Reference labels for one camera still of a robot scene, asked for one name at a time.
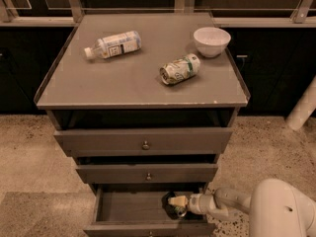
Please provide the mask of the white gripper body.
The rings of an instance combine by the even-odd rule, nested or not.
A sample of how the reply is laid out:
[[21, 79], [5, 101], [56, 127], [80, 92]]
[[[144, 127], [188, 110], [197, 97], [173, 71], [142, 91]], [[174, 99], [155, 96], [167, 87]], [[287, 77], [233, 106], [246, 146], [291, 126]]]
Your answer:
[[192, 194], [187, 205], [188, 211], [200, 215], [212, 215], [217, 207], [213, 195]]

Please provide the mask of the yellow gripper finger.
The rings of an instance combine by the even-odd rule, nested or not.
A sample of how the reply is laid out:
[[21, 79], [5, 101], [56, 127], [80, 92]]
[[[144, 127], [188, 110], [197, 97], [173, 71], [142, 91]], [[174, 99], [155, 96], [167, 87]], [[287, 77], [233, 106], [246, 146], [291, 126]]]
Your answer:
[[186, 196], [169, 197], [168, 204], [172, 206], [186, 207], [188, 204], [188, 199]]

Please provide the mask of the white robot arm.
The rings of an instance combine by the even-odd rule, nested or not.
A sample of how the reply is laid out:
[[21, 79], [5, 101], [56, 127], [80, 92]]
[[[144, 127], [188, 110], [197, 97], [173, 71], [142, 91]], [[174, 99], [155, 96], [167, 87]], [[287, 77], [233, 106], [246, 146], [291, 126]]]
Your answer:
[[316, 201], [279, 179], [259, 182], [250, 195], [219, 188], [212, 195], [170, 197], [167, 203], [179, 216], [189, 211], [231, 220], [242, 211], [249, 215], [249, 237], [316, 237]]

